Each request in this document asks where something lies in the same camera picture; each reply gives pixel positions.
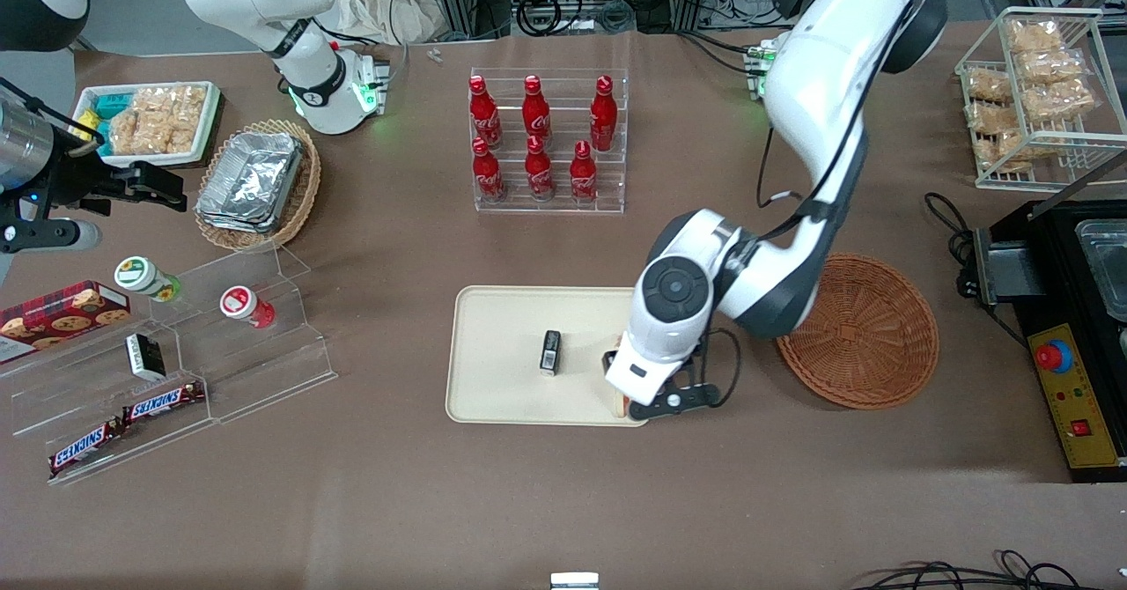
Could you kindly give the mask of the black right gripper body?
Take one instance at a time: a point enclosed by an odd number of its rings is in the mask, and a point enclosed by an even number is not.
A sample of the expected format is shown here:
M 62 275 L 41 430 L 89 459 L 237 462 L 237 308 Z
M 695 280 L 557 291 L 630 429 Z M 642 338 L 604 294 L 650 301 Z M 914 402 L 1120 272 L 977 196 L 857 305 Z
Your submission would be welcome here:
M 59 206 L 85 211 L 108 218 L 113 202 L 128 202 L 130 181 L 136 177 L 132 167 L 105 164 L 100 157 L 48 160 L 35 178 L 36 220 L 48 220 Z

